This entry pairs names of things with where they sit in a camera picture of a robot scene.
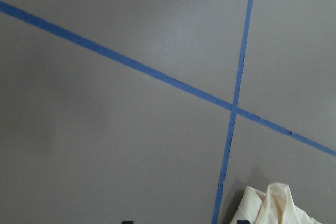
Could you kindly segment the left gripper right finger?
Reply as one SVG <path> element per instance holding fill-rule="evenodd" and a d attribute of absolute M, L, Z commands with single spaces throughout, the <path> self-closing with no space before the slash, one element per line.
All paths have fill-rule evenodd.
<path fill-rule="evenodd" d="M 251 224 L 248 220 L 237 220 L 237 224 Z"/>

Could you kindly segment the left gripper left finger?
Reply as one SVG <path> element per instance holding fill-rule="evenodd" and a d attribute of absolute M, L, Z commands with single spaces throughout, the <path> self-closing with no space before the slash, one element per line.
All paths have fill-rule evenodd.
<path fill-rule="evenodd" d="M 123 221 L 121 224 L 134 224 L 133 220 Z"/>

